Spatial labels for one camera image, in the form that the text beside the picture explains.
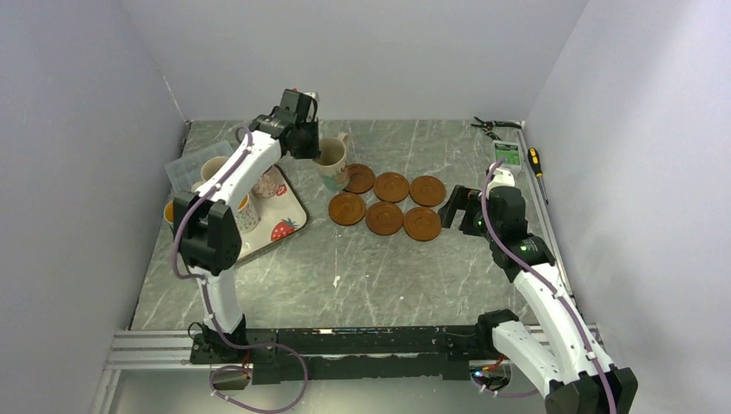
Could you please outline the black pliers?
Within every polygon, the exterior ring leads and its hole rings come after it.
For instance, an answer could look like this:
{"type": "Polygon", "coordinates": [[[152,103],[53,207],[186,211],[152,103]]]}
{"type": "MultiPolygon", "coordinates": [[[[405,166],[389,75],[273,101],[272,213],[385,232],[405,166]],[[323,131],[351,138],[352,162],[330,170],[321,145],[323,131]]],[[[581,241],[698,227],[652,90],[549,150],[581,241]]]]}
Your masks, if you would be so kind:
{"type": "Polygon", "coordinates": [[[484,121],[478,117],[473,117],[474,122],[470,124],[472,128],[480,129],[484,134],[493,141],[500,141],[501,138],[495,132],[495,129],[522,129],[522,125],[518,122],[511,121],[484,121]]]}

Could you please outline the cream patterned mug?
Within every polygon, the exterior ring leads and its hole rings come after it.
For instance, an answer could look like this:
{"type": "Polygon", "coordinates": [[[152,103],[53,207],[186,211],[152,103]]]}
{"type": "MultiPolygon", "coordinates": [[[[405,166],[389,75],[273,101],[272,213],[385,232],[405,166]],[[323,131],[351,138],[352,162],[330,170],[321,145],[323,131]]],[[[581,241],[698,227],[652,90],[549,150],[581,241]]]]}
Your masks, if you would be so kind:
{"type": "Polygon", "coordinates": [[[347,149],[350,136],[339,133],[336,137],[319,140],[320,155],[315,158],[316,169],[330,191],[342,191],[349,183],[347,149]]]}

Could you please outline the clear plastic screw box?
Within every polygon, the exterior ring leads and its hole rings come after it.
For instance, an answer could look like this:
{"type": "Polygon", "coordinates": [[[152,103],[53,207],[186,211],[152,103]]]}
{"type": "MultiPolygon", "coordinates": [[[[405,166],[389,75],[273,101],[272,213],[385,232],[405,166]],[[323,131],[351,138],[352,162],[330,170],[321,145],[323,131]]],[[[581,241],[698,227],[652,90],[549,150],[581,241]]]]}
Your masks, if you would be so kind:
{"type": "Polygon", "coordinates": [[[203,164],[217,156],[228,157],[233,153],[227,141],[208,145],[165,164],[165,171],[172,186],[172,192],[189,191],[200,181],[203,164]]]}

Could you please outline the orange interior white mug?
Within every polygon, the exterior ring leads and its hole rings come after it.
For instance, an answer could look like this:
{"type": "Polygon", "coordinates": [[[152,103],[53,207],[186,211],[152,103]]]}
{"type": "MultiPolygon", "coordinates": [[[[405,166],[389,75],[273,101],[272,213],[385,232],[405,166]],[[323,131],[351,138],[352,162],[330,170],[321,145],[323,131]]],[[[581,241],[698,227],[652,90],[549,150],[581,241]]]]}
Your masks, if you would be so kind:
{"type": "Polygon", "coordinates": [[[259,213],[253,204],[252,196],[247,194],[234,213],[238,232],[242,235],[253,231],[260,223],[259,213]]]}

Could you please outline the dark brown wooden coaster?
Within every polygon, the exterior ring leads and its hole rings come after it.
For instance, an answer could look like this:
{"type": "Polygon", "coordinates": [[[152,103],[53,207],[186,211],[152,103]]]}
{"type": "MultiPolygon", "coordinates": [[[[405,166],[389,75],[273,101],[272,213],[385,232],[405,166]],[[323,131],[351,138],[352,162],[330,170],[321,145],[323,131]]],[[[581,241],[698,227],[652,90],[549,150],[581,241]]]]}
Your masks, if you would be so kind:
{"type": "Polygon", "coordinates": [[[432,209],[415,207],[405,213],[403,228],[413,240],[428,242],[440,235],[440,216],[432,209]]]}

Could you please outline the yellow black screwdriver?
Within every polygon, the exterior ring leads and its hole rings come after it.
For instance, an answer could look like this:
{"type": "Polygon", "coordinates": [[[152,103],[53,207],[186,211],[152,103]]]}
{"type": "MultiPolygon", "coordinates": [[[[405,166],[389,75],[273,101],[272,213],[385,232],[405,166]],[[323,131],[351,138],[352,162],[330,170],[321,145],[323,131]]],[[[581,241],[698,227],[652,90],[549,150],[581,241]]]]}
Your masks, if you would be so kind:
{"type": "Polygon", "coordinates": [[[534,176],[536,177],[544,203],[546,205],[549,205],[549,199],[547,197],[547,191],[543,180],[543,170],[540,161],[540,154],[535,147],[530,147],[528,149],[528,163],[534,176]]]}

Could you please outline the white green electronic device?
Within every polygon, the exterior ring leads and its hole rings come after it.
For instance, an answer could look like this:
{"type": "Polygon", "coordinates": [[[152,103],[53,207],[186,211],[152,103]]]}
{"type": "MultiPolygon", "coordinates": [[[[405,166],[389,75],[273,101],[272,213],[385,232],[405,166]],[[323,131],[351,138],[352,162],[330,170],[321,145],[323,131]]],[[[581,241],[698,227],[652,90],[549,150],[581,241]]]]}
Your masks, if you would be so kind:
{"type": "Polygon", "coordinates": [[[523,167],[520,144],[511,141],[496,140],[492,142],[495,160],[503,159],[502,168],[517,176],[523,167]]]}

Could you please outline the black base frame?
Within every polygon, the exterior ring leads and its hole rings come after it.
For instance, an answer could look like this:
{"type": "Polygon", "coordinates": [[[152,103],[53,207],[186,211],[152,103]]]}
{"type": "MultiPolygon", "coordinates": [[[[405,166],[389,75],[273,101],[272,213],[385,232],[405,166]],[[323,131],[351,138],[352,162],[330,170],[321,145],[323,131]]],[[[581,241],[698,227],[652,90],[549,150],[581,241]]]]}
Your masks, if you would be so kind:
{"type": "Polygon", "coordinates": [[[191,335],[193,365],[246,369],[255,385],[297,380],[466,380],[494,364],[477,325],[249,329],[191,335]]]}

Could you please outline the white strawberry serving tray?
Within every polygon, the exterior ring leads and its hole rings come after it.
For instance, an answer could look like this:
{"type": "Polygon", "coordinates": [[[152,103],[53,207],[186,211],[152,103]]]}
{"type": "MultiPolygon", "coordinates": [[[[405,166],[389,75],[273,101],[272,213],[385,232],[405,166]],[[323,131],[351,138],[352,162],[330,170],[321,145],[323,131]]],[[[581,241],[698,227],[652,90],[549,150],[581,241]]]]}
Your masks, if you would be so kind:
{"type": "Polygon", "coordinates": [[[278,166],[287,192],[279,197],[259,199],[251,192],[252,201],[259,213],[260,223],[250,233],[240,234],[241,250],[236,264],[243,264],[252,260],[267,250],[274,248],[285,238],[294,235],[303,229],[309,222],[309,212],[293,190],[284,171],[278,166]]]}

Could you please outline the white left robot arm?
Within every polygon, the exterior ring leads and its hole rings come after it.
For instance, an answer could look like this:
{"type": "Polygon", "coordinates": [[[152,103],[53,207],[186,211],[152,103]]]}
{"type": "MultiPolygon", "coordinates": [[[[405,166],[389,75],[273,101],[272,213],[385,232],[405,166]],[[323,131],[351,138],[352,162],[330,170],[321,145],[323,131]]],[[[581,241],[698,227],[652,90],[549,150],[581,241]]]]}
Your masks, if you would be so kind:
{"type": "Polygon", "coordinates": [[[314,91],[284,90],[269,113],[235,130],[238,146],[212,178],[173,199],[172,272],[177,279],[197,282],[203,323],[217,333],[213,349],[227,362],[240,360],[250,347],[234,286],[233,266],[242,247],[234,213],[282,157],[320,155],[319,101],[314,91]]]}

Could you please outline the pink mug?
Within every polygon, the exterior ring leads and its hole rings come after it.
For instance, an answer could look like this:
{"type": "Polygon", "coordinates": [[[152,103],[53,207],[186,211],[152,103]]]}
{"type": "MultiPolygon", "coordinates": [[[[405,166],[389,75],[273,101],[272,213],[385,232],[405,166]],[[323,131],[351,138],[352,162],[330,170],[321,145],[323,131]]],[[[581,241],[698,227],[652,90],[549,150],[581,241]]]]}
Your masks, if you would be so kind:
{"type": "Polygon", "coordinates": [[[278,166],[272,166],[263,173],[251,190],[251,193],[259,199],[279,197],[286,192],[287,186],[278,166]]]}

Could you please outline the cream mug rear left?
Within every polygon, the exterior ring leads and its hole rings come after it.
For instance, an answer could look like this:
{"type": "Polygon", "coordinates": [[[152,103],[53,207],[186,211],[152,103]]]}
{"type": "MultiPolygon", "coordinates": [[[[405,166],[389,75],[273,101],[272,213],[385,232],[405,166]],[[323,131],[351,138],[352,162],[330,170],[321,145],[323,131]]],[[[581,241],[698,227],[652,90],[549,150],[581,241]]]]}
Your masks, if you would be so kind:
{"type": "Polygon", "coordinates": [[[216,156],[205,161],[200,171],[202,181],[205,182],[214,177],[227,161],[228,156],[216,156]]]}

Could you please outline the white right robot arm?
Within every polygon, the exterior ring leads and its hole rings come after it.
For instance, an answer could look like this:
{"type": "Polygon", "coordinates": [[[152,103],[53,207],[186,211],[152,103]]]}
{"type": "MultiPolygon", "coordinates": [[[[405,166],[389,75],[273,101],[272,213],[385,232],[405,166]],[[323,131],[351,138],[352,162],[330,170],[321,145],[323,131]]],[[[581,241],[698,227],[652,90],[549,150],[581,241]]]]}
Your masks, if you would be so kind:
{"type": "Polygon", "coordinates": [[[542,345],[514,312],[495,310],[478,319],[477,351],[511,360],[543,397],[548,413],[628,413],[638,380],[630,368],[616,366],[579,315],[549,247],[528,231],[520,190],[458,185],[438,210],[443,227],[451,226],[459,210],[465,213],[460,231],[489,243],[494,263],[528,302],[547,338],[542,345]]]}

